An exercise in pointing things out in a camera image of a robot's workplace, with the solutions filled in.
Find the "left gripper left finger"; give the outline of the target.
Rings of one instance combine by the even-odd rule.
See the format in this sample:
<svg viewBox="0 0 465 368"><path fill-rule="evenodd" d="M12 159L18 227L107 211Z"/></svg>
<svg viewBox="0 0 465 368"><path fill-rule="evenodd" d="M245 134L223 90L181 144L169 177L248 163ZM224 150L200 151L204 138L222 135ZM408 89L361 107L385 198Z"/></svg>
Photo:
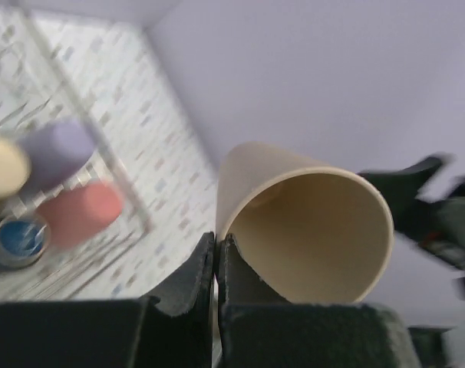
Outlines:
<svg viewBox="0 0 465 368"><path fill-rule="evenodd" d="M210 367L214 246L138 298L0 304L0 367Z"/></svg>

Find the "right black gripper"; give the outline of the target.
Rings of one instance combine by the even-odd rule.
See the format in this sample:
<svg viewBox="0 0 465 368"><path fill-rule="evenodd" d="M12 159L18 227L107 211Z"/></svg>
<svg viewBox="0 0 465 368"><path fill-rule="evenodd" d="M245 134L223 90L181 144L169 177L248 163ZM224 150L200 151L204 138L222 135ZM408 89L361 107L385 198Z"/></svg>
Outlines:
<svg viewBox="0 0 465 368"><path fill-rule="evenodd" d="M450 162L450 155L435 153L404 169L365 170L359 176L383 196L395 231L422 252L462 271L458 284L465 295L465 176L445 199L420 199L423 187Z"/></svg>

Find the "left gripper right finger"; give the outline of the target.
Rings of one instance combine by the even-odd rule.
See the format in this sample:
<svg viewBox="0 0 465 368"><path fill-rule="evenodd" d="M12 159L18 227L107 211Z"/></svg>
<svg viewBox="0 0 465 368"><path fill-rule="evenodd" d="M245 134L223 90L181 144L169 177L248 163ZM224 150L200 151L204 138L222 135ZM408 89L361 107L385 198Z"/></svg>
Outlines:
<svg viewBox="0 0 465 368"><path fill-rule="evenodd" d="M378 304L294 304L239 254L218 244L219 332L224 367L419 367L399 316Z"/></svg>

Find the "tall beige cup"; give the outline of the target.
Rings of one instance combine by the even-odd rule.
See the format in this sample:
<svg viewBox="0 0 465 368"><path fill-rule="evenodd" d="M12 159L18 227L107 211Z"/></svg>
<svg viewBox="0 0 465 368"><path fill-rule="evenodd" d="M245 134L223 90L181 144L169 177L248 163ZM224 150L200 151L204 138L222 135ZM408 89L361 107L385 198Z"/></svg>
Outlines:
<svg viewBox="0 0 465 368"><path fill-rule="evenodd" d="M384 273L394 223L382 194L358 174L260 142L219 168L216 235L293 303L362 300Z"/></svg>

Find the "coral pink cup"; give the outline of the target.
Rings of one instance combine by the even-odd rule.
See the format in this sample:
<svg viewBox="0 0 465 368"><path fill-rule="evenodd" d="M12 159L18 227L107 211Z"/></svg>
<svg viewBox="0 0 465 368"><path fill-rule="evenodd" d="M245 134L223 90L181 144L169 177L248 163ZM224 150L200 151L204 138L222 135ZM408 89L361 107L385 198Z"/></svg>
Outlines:
<svg viewBox="0 0 465 368"><path fill-rule="evenodd" d="M122 213L124 198L110 182L92 181L64 190L37 207L51 230L50 246L66 251L93 238Z"/></svg>

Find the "black mug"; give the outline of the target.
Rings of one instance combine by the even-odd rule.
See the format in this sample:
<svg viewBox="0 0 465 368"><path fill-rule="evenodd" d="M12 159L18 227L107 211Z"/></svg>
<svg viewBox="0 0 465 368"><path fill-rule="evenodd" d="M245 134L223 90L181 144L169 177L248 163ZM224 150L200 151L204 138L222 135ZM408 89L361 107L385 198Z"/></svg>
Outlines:
<svg viewBox="0 0 465 368"><path fill-rule="evenodd" d="M51 240L51 229L40 216L0 217L0 266L26 268L39 260Z"/></svg>

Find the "lavender plastic cup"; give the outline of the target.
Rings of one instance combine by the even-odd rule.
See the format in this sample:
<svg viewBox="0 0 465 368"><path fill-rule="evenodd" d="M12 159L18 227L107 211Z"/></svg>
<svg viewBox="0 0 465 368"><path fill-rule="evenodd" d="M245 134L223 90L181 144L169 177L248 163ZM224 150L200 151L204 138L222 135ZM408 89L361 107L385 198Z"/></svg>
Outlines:
<svg viewBox="0 0 465 368"><path fill-rule="evenodd" d="M26 133L17 140L31 162L31 174L21 193L49 191L79 171L97 148L84 122L64 118Z"/></svg>

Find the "steel cup with brown band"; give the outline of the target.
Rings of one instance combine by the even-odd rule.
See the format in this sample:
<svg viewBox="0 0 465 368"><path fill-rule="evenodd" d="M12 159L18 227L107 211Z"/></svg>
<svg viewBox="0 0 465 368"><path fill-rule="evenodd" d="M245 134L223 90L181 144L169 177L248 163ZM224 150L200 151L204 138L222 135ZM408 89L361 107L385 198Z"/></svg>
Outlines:
<svg viewBox="0 0 465 368"><path fill-rule="evenodd" d="M30 173L31 162L25 151L14 142L0 138L0 201L18 193Z"/></svg>

